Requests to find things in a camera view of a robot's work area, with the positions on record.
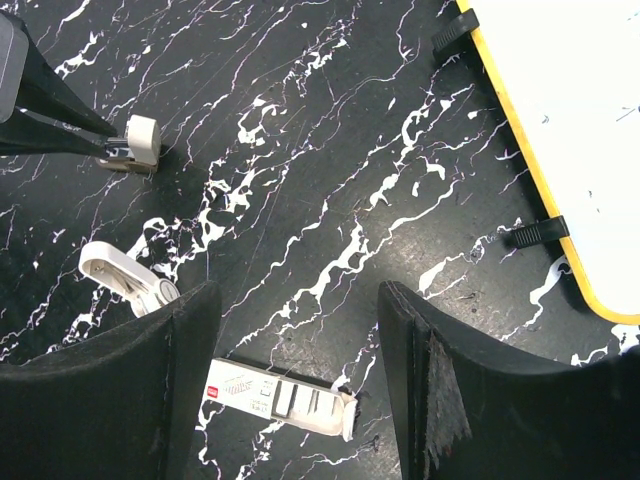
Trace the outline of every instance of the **black clip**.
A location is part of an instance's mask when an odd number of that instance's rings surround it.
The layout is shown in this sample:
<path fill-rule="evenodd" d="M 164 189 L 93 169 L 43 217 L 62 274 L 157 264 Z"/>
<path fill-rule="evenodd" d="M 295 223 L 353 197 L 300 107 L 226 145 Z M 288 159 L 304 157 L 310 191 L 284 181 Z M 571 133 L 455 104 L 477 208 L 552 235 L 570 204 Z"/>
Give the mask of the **black clip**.
<path fill-rule="evenodd" d="M 446 60 L 451 55 L 458 53 L 460 39 L 480 26 L 478 17 L 470 8 L 454 18 L 449 25 L 431 37 L 433 43 L 433 56 L 438 61 Z"/>
<path fill-rule="evenodd" d="M 511 242 L 514 247 L 520 249 L 553 242 L 568 236 L 569 229 L 564 217 L 559 216 L 512 230 Z"/>

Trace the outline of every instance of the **yellow edge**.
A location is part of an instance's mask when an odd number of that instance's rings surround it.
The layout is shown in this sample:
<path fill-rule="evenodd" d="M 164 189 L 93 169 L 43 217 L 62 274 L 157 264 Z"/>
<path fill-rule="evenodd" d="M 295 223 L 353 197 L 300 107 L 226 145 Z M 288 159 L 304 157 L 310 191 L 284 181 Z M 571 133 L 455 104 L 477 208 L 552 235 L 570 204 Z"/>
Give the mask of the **yellow edge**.
<path fill-rule="evenodd" d="M 465 12 L 470 8 L 469 0 L 457 0 L 457 3 L 460 7 L 461 12 Z M 527 136 L 525 135 L 524 129 L 522 128 L 522 123 L 520 123 L 520 119 L 518 118 L 515 108 L 511 103 L 511 99 L 507 95 L 507 91 L 504 87 L 504 83 L 502 82 L 502 78 L 500 78 L 498 69 L 496 68 L 493 58 L 491 58 L 491 54 L 489 53 L 489 49 L 484 41 L 484 37 L 482 36 L 480 29 L 476 29 L 471 32 L 471 38 L 473 38 L 473 41 L 476 44 L 476 48 L 480 53 L 480 57 L 482 58 L 482 62 L 484 63 L 487 73 L 489 74 L 489 78 L 491 79 L 493 88 L 498 95 L 498 100 L 500 100 L 502 109 L 504 110 L 504 113 L 509 120 L 509 124 L 511 125 L 511 129 L 513 130 L 513 134 L 518 141 L 520 151 L 522 152 L 522 155 L 527 162 L 529 171 L 531 172 L 536 187 L 540 192 L 540 196 L 542 197 L 544 206 L 547 209 L 547 212 L 549 212 L 549 216 L 557 217 L 560 215 L 558 206 L 556 205 L 553 196 L 551 195 L 551 190 L 549 189 L 549 186 L 547 185 L 547 182 L 542 175 L 542 170 L 538 165 L 536 157 L 533 153 L 533 149 L 529 144 L 529 140 L 527 140 Z M 580 291 L 582 292 L 582 295 L 584 296 L 584 299 L 586 300 L 591 310 L 600 315 L 602 318 L 605 318 L 611 322 L 624 323 L 627 325 L 640 325 L 640 315 L 622 315 L 620 313 L 609 310 L 598 301 L 593 292 L 593 288 L 591 287 L 591 284 L 587 279 L 584 267 L 582 266 L 582 262 L 580 262 L 580 258 L 578 257 L 578 253 L 576 252 L 573 242 L 571 241 L 571 237 L 561 239 L 560 244 L 562 245 L 562 248 L 567 255 L 567 259 L 569 261 L 569 264 L 571 265 L 571 269 L 573 270 L 576 281 L 578 282 Z"/>

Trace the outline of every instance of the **black marble surface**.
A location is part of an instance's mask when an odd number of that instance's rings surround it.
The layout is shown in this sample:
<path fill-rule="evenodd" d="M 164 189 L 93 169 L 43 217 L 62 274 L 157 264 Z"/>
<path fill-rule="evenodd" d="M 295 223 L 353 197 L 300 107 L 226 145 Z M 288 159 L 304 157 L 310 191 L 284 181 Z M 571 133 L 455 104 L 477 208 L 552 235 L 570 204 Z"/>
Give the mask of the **black marble surface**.
<path fill-rule="evenodd" d="M 558 245 L 500 233 L 544 217 L 475 52 L 442 67 L 438 0 L 20 0 L 50 64 L 123 129 L 158 119 L 153 176 L 73 155 L 0 163 L 0 360 L 130 318 L 81 279 L 112 243 L 182 291 L 220 283 L 219 355 L 343 385 L 355 438 L 206 401 L 188 478 L 399 478 L 376 326 L 379 282 L 529 352 L 581 364 L 637 343 L 590 313 Z"/>

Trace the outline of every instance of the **whiteboard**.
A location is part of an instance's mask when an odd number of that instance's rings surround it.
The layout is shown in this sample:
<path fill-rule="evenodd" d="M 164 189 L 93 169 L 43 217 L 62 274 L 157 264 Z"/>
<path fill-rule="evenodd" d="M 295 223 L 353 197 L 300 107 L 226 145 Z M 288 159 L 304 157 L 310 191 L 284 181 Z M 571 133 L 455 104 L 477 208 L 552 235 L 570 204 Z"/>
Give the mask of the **whiteboard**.
<path fill-rule="evenodd" d="M 458 3 L 478 17 L 474 41 L 545 205 L 567 222 L 583 295 L 609 320 L 640 323 L 640 0 Z"/>

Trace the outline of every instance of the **marble countertop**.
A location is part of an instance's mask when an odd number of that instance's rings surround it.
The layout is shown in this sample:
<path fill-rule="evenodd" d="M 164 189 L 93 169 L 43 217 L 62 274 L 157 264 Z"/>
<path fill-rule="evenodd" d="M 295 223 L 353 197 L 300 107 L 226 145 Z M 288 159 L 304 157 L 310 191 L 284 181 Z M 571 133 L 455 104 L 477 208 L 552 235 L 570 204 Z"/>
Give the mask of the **marble countertop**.
<path fill-rule="evenodd" d="M 581 365 L 637 344 L 581 299 L 558 245 L 500 234 L 544 209 L 475 52 L 434 63 L 451 0 L 40 0 L 2 8 L 121 131 L 156 118 L 153 176 L 74 155 L 0 162 L 0 360 L 105 331 L 129 306 L 77 271 L 103 240 L 176 282 L 216 280 L 217 354 L 342 385 L 355 438 L 205 402 L 188 478 L 399 478 L 378 284 Z M 611 261 L 619 261 L 613 255 Z"/>

